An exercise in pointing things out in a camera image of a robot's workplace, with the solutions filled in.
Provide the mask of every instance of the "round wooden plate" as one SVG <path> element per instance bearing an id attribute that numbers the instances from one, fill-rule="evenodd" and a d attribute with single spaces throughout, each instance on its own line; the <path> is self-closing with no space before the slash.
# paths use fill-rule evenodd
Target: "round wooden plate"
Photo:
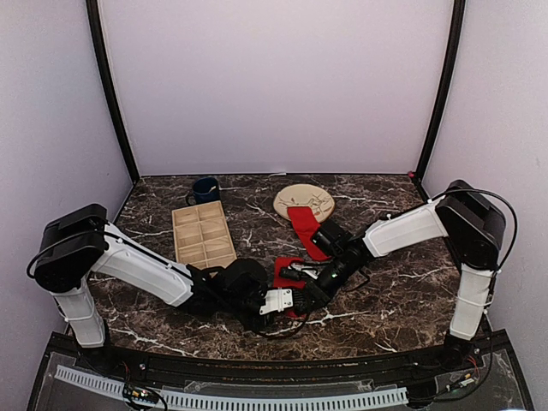
<path id="1" fill-rule="evenodd" d="M 295 184 L 284 188 L 274 199 L 274 210 L 286 220 L 288 207 L 310 207 L 318 223 L 322 223 L 335 210 L 335 200 L 323 188 Z"/>

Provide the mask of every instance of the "mug handle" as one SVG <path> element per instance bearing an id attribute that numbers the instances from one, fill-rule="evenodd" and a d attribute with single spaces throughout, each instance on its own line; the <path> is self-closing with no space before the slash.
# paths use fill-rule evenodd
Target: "mug handle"
<path id="1" fill-rule="evenodd" d="M 196 203 L 195 203 L 196 199 L 194 199 L 194 204 L 191 204 L 191 202 L 190 202 L 190 199 L 193 198 L 193 197 L 194 197 L 193 192 L 192 192 L 192 190 L 190 190 L 188 192 L 187 196 L 185 197 L 185 201 L 187 201 L 187 206 L 190 206 L 190 205 L 191 206 L 196 206 Z"/>

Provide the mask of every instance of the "black metal pole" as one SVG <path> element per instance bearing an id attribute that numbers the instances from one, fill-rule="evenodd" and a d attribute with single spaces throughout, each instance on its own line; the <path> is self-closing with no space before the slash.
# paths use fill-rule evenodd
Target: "black metal pole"
<path id="1" fill-rule="evenodd" d="M 453 3 L 453 16 L 451 18 L 447 50 L 445 51 L 444 68 L 442 69 L 442 75 L 439 80 L 438 95 L 436 96 L 436 102 L 434 103 L 434 109 L 432 111 L 428 131 L 426 132 L 425 143 L 422 146 L 422 153 L 420 154 L 419 163 L 417 164 L 417 169 L 414 172 L 414 177 L 417 178 L 419 182 L 422 181 L 425 176 L 426 168 L 428 167 L 428 162 L 430 161 L 434 144 L 436 143 L 436 138 L 438 137 L 439 125 L 444 114 L 445 103 L 447 102 L 447 96 L 449 94 L 451 84 L 451 77 L 453 76 L 453 69 L 455 68 L 456 53 L 458 51 L 459 40 L 461 38 L 465 3 L 465 0 L 455 0 Z"/>
<path id="2" fill-rule="evenodd" d="M 126 133 L 126 129 L 123 125 L 122 114 L 120 112 L 118 99 L 116 98 L 116 92 L 114 90 L 114 82 L 112 81 L 112 75 L 110 74 L 109 60 L 107 58 L 106 47 L 104 45 L 103 30 L 101 28 L 101 19 L 97 0 L 86 0 L 86 5 L 89 28 L 92 32 L 93 48 L 95 49 L 95 57 L 97 58 L 99 74 L 101 76 L 101 82 L 103 83 L 104 96 L 106 97 L 106 103 L 109 106 L 110 118 L 112 119 L 112 124 L 114 125 L 116 137 L 118 138 L 118 144 L 122 150 L 123 159 L 126 163 L 126 167 L 128 168 L 129 176 L 135 184 L 140 179 L 139 171 L 137 170 L 134 154 L 131 152 L 128 134 Z"/>

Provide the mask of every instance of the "blue mug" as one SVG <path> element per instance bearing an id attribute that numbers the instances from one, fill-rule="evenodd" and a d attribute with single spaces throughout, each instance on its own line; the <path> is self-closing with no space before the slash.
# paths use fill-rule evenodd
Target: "blue mug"
<path id="1" fill-rule="evenodd" d="M 187 204 L 194 206 L 190 202 L 191 196 L 194 196 L 196 204 L 211 203 L 221 199 L 221 190 L 219 182 L 213 177 L 204 177 L 196 180 L 192 185 L 192 191 L 187 194 Z"/>

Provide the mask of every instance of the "red fabric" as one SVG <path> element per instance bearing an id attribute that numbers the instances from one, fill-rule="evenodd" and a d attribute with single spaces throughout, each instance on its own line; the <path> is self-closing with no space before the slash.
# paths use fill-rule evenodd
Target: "red fabric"
<path id="1" fill-rule="evenodd" d="M 304 261 L 303 259 L 299 259 L 296 257 L 278 257 L 276 259 L 276 269 L 274 270 L 274 281 L 272 282 L 272 287 L 274 289 L 304 289 L 305 288 L 305 282 L 303 280 L 300 281 L 293 281 L 289 280 L 288 278 L 281 278 L 280 277 L 280 270 L 285 267 L 289 267 L 291 263 L 294 263 L 295 261 L 301 263 Z M 292 319 L 298 319 L 299 316 L 295 315 L 293 313 L 293 310 L 285 310 L 285 315 L 288 317 L 291 317 Z"/>
<path id="2" fill-rule="evenodd" d="M 314 261 L 326 261 L 330 257 L 321 252 L 312 242 L 312 236 L 319 229 L 319 223 L 310 207 L 288 207 L 293 229 L 301 239 L 302 245 Z"/>

